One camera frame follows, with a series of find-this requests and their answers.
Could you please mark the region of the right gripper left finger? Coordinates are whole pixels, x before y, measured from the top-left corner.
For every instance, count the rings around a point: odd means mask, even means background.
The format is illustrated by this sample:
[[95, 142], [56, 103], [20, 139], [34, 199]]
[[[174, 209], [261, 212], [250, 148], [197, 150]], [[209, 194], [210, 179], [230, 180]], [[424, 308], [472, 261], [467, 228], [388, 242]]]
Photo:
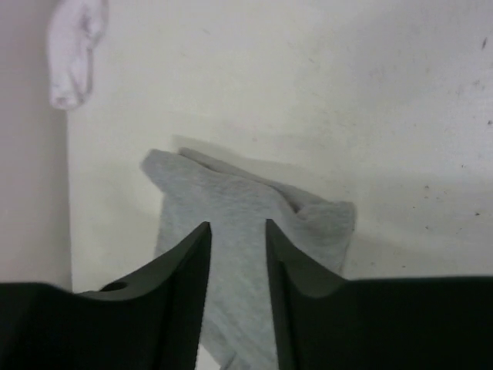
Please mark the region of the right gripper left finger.
[[194, 369], [211, 257], [201, 223], [165, 254], [80, 296], [80, 369]]

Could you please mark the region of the grey tank top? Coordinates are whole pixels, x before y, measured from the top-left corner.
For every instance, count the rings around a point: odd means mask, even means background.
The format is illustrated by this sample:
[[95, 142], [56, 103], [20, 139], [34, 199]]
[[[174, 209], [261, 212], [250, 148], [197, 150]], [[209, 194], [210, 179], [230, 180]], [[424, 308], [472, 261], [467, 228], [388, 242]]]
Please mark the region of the grey tank top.
[[339, 272], [356, 224], [350, 202], [329, 201], [195, 150], [151, 150], [145, 175], [163, 192], [156, 253], [198, 224], [212, 230], [202, 346], [223, 369], [275, 369], [265, 224], [274, 220], [315, 261]]

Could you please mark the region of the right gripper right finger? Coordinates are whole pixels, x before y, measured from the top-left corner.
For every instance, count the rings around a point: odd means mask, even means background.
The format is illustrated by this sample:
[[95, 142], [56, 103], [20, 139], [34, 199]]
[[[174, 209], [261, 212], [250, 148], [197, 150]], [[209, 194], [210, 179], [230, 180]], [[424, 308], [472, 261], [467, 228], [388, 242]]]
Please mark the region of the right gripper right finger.
[[344, 363], [344, 279], [298, 249], [266, 222], [270, 301], [281, 369], [336, 369]]

